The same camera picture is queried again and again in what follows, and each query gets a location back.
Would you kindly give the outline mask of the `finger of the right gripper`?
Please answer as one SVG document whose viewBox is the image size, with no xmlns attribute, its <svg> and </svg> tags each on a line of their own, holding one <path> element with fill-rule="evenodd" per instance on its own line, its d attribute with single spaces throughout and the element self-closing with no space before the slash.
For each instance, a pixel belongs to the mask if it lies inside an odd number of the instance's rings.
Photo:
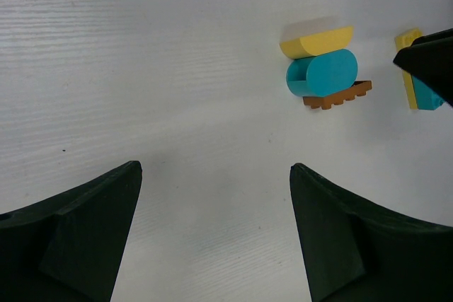
<svg viewBox="0 0 453 302">
<path fill-rule="evenodd" d="M 394 64 L 408 62 L 412 75 L 452 104 L 452 29 L 422 35 L 394 57 Z"/>
</svg>

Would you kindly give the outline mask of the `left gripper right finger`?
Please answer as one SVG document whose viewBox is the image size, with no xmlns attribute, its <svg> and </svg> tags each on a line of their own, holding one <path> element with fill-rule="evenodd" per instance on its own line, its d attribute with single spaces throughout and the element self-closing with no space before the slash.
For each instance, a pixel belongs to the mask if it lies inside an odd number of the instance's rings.
<svg viewBox="0 0 453 302">
<path fill-rule="evenodd" d="M 313 301 L 451 301 L 452 228 L 392 211 L 304 164 L 290 193 Z"/>
</svg>

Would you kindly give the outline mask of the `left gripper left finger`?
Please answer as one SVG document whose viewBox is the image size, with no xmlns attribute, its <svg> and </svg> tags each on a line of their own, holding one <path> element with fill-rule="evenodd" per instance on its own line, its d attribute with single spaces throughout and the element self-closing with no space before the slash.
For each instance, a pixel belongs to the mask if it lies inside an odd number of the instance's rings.
<svg viewBox="0 0 453 302">
<path fill-rule="evenodd" d="M 142 185 L 139 161 L 1 214 L 2 301 L 109 301 Z"/>
</svg>

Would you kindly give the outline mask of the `brown long lego plate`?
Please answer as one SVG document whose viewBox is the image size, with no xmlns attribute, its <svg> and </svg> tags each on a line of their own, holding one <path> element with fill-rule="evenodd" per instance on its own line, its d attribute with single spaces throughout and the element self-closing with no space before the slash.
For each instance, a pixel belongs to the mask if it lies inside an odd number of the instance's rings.
<svg viewBox="0 0 453 302">
<path fill-rule="evenodd" d="M 351 87 L 326 97 L 304 96 L 303 104 L 312 110 L 330 110 L 333 106 L 365 96 L 370 90 L 372 90 L 371 81 L 356 81 Z"/>
</svg>

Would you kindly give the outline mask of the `yellow half-round lego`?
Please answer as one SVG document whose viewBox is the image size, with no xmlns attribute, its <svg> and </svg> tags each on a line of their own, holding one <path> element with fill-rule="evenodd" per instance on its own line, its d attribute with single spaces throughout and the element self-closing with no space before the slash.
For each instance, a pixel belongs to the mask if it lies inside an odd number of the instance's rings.
<svg viewBox="0 0 453 302">
<path fill-rule="evenodd" d="M 353 34 L 354 27 L 345 26 L 281 42 L 280 49 L 289 59 L 317 57 L 345 49 L 352 40 Z"/>
</svg>

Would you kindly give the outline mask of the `teal rounded lego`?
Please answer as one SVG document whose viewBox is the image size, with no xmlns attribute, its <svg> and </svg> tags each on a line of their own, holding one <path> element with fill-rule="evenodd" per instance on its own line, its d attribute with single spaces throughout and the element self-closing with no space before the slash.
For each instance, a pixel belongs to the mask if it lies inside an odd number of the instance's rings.
<svg viewBox="0 0 453 302">
<path fill-rule="evenodd" d="M 286 82 L 297 96 L 326 97 L 351 87 L 357 79 L 355 55 L 341 49 L 315 57 L 295 59 L 288 67 Z"/>
</svg>

